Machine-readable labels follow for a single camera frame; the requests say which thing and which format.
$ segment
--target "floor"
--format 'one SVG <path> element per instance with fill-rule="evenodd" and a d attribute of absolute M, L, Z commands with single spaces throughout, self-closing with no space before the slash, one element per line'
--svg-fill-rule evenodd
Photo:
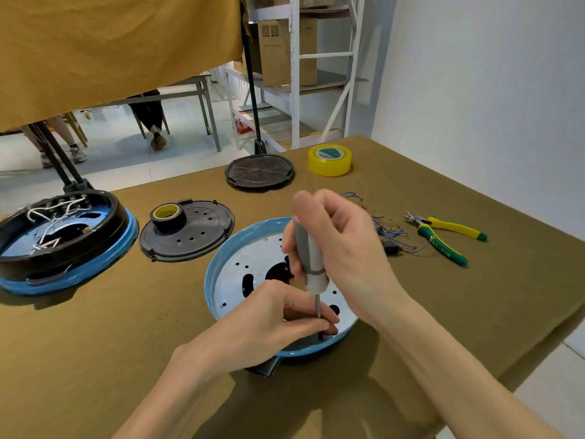
<path fill-rule="evenodd" d="M 150 148 L 150 133 L 148 140 L 142 137 L 127 105 L 93 110 L 91 119 L 77 113 L 89 140 L 89 147 L 84 148 L 87 161 L 76 165 L 77 169 L 95 188 L 117 190 L 222 166 L 251 154 L 251 139 L 243 140 L 241 150 L 236 147 L 229 105 L 221 99 L 219 89 L 213 84 L 211 94 L 221 152 L 207 135 L 199 100 L 193 96 L 163 102 L 171 134 L 163 131 L 168 145 L 160 152 Z M 41 168 L 39 153 L 28 139 L 14 134 L 0 137 L 0 191 L 0 215 L 6 215 L 61 193 L 62 182 L 55 170 Z"/>
<path fill-rule="evenodd" d="M 103 108 L 91 119 L 77 114 L 89 139 L 88 160 L 77 165 L 84 177 L 103 190 L 116 190 L 154 180 L 222 166 L 253 151 L 250 137 L 238 150 L 228 102 L 220 87 L 212 88 L 213 109 L 222 147 L 217 152 L 207 135 L 195 97 L 163 102 L 171 130 L 168 146 L 154 152 L 143 139 L 128 106 Z M 59 194 L 62 183 L 54 170 L 40 166 L 39 154 L 22 134 L 0 137 L 0 215 Z M 516 395 L 567 439 L 582 439 L 585 431 L 585 359 L 562 344 L 516 391 Z M 448 428 L 438 436 L 451 439 Z"/>

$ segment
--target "seated person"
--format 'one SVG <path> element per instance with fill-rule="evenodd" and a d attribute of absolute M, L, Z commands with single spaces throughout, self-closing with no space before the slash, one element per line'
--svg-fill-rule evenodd
<path fill-rule="evenodd" d="M 136 98 L 141 97 L 144 95 L 145 97 L 151 95 L 160 95 L 158 89 L 153 89 L 152 91 L 147 91 L 143 94 L 132 95 L 128 98 Z M 152 140 L 150 140 L 150 147 L 155 151 L 160 151 L 167 145 L 167 140 L 160 134 L 163 125 L 163 107 L 160 103 L 160 100 L 154 100 L 151 102 L 143 102 L 143 103 L 131 103 L 129 105 L 132 109 L 132 112 L 138 117 L 138 119 L 142 122 L 142 124 L 152 132 L 154 136 Z"/>
<path fill-rule="evenodd" d="M 87 155 L 82 151 L 82 149 L 77 146 L 77 143 L 73 139 L 73 135 L 69 131 L 69 128 L 63 121 L 63 119 L 59 116 L 51 117 L 46 119 L 45 122 L 49 126 L 51 126 L 59 136 L 65 140 L 65 143 L 69 145 L 69 151 L 71 152 L 71 161 L 73 163 L 83 163 L 87 160 Z M 52 168 L 53 165 L 51 161 L 48 159 L 47 154 L 44 153 L 43 149 L 41 148 L 39 142 L 34 137 L 33 132 L 28 128 L 28 126 L 21 126 L 20 130 L 24 135 L 28 137 L 30 142 L 36 147 L 40 152 L 40 162 L 43 168 Z"/>

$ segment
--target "black pants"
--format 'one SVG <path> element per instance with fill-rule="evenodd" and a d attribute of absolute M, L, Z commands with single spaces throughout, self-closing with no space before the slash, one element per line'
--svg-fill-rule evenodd
<path fill-rule="evenodd" d="M 152 91 L 147 91 L 143 94 L 145 97 L 151 95 L 160 95 L 158 89 L 153 89 Z M 140 97 L 141 95 L 132 95 L 128 98 L 136 98 Z M 131 103 L 130 108 L 136 114 L 138 119 L 142 122 L 146 129 L 150 130 L 150 128 L 156 126 L 159 129 L 163 127 L 163 107 L 160 104 L 160 100 L 155 100 L 152 102 L 143 102 L 143 103 Z"/>

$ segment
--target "pliers jaw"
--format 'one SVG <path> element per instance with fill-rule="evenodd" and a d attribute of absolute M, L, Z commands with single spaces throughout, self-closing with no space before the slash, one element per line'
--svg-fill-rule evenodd
<path fill-rule="evenodd" d="M 410 211 L 407 211 L 406 213 L 408 215 L 405 215 L 404 217 L 408 223 L 414 223 L 416 226 L 419 226 L 422 223 L 424 223 L 426 225 L 432 224 L 431 221 L 428 221 L 424 217 L 419 216 L 419 214 L 414 214 L 414 213 L 411 213 Z"/>

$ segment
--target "person's right hand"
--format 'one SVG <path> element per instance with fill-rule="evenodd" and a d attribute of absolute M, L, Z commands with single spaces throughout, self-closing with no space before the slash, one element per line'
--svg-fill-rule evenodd
<path fill-rule="evenodd" d="M 323 251 L 328 276 L 357 317 L 377 327 L 393 307 L 409 300 L 366 211 L 328 190 L 314 196 L 299 191 L 292 200 L 296 218 Z M 284 230 L 282 252 L 289 255 L 291 272 L 300 278 L 303 268 L 296 252 L 294 224 L 295 219 Z"/>

